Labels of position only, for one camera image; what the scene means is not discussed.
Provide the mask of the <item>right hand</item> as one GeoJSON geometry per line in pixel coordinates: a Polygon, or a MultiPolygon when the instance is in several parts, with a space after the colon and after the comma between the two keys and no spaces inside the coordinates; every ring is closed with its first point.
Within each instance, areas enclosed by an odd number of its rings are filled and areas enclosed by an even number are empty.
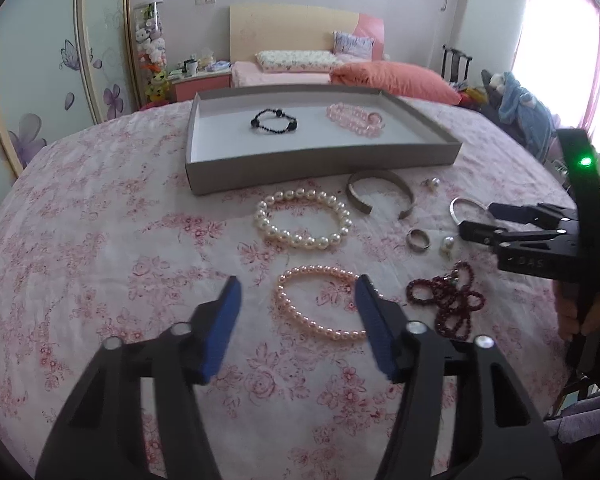
{"type": "Polygon", "coordinates": [[[576,300],[572,299],[569,285],[561,282],[553,282],[555,296],[555,311],[558,322],[558,335],[562,340],[570,341],[574,335],[585,336],[600,330],[600,294],[594,301],[593,307],[585,320],[578,321],[576,300]]]}

